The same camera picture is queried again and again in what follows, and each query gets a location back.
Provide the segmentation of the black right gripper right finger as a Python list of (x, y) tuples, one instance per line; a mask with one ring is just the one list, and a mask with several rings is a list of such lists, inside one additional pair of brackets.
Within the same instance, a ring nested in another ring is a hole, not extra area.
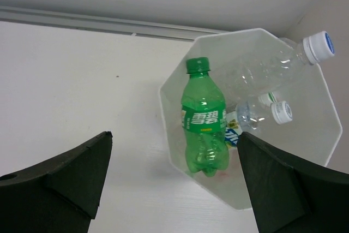
[(348, 232), (348, 174), (248, 132), (237, 149), (259, 232)]

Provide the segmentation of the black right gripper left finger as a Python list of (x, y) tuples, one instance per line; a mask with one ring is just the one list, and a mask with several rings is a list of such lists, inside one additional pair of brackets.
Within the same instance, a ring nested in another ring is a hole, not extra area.
[(1, 232), (88, 232), (112, 152), (111, 132), (1, 176)]

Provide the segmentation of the blue white label clear bottle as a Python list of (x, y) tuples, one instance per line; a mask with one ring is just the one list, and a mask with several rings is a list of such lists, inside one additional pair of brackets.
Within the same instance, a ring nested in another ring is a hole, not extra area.
[(286, 101), (266, 105), (258, 98), (250, 98), (240, 102), (235, 109), (226, 114), (225, 144), (228, 149), (237, 146), (242, 132), (255, 136), (265, 134), (277, 125), (286, 124), (293, 120), (292, 110)]

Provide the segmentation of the clear unlabelled plastic bottle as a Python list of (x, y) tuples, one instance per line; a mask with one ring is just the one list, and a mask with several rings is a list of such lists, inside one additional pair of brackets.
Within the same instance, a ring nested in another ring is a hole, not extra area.
[(260, 45), (212, 73), (223, 93), (234, 101), (273, 92), (298, 80), (304, 72), (335, 56), (326, 31), (296, 43), (280, 38), (278, 44)]

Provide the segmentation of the green label clear bottle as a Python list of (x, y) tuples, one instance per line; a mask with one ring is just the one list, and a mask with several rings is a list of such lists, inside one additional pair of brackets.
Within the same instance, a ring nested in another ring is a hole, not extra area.
[(262, 94), (258, 97), (260, 103), (270, 106), (272, 103), (278, 102), (276, 95), (273, 92), (268, 92), (266, 94)]

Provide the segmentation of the white translucent plastic bin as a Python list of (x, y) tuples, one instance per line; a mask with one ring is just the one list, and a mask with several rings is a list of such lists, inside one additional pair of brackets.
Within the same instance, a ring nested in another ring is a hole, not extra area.
[[(278, 44), (279, 39), (262, 28), (206, 35), (195, 39), (184, 59), (207, 57), (213, 79), (213, 71), (225, 62), (260, 45)], [(288, 153), (322, 166), (327, 165), (341, 137), (342, 125), (320, 63), (308, 68), (295, 82), (273, 93), (278, 101), (289, 103), (293, 120), (257, 137)], [(233, 111), (237, 103), (244, 101), (234, 101), (223, 94), (227, 113)], [(229, 149), (229, 153), (227, 170), (218, 171), (212, 178), (199, 172), (192, 175), (192, 179), (235, 210), (247, 210), (251, 204), (236, 147)]]

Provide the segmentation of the aluminium frame rail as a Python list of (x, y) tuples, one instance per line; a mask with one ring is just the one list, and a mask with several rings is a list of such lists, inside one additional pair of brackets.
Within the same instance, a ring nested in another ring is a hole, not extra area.
[(204, 35), (223, 33), (217, 29), (6, 6), (1, 6), (1, 21), (180, 41), (194, 41)]

